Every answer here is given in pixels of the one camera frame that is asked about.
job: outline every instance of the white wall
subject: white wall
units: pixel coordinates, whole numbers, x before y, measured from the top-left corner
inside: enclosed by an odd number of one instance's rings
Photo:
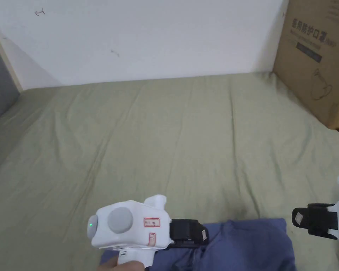
[[[0,0],[0,35],[24,89],[269,71],[286,2]]]

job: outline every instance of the sticker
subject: sticker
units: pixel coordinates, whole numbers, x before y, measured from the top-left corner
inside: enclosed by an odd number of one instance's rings
[[[155,246],[155,245],[156,245],[156,234],[154,232],[150,232],[148,246]]]
[[[207,239],[207,236],[206,236],[206,230],[203,230],[203,231],[202,231],[202,239],[203,239],[203,240],[206,240],[206,239]]]
[[[159,218],[145,217],[144,226],[146,228],[159,228],[161,226],[161,223],[159,221]]]
[[[300,223],[302,222],[303,220],[303,215],[299,212],[297,212],[296,216],[295,216],[295,221],[296,223],[300,226]]]

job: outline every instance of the black clamp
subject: black clamp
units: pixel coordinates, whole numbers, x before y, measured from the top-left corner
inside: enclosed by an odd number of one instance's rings
[[[292,224],[308,229],[308,234],[336,240],[328,234],[329,229],[338,229],[338,213],[328,211],[334,204],[308,204],[307,208],[295,208],[292,211]]]
[[[196,248],[209,244],[209,231],[193,219],[173,219],[169,225],[169,237],[174,241],[170,248]]]

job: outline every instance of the black label on box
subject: black label on box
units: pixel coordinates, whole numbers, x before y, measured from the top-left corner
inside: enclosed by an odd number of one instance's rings
[[[305,55],[314,59],[316,62],[320,63],[322,56],[317,54],[315,51],[311,50],[310,48],[306,47],[305,45],[301,44],[300,42],[298,42],[296,44],[296,48],[301,50]]]

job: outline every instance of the cardboard box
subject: cardboard box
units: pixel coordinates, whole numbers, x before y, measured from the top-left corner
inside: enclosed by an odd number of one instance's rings
[[[290,0],[274,72],[323,124],[339,128],[339,0]]]

